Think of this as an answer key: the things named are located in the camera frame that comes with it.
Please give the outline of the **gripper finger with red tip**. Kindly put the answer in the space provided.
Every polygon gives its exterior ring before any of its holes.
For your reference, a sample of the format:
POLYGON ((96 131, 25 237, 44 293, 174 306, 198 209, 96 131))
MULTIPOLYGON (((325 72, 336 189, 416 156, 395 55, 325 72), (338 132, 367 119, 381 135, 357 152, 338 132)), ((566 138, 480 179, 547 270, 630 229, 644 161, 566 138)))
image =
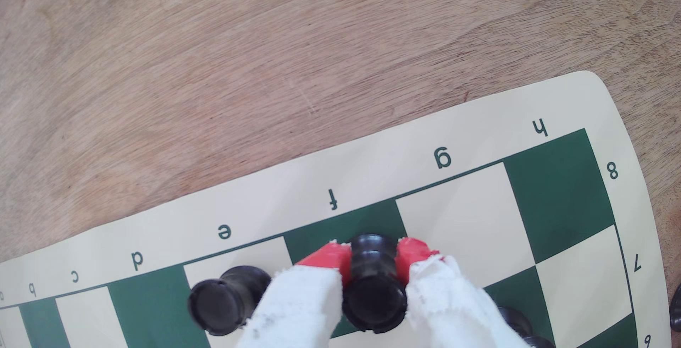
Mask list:
POLYGON ((342 317, 351 245, 330 241, 278 273, 237 347, 328 347, 342 317))
POLYGON ((527 347, 453 256, 421 239, 401 238, 396 269, 406 282, 406 318, 420 347, 527 347))

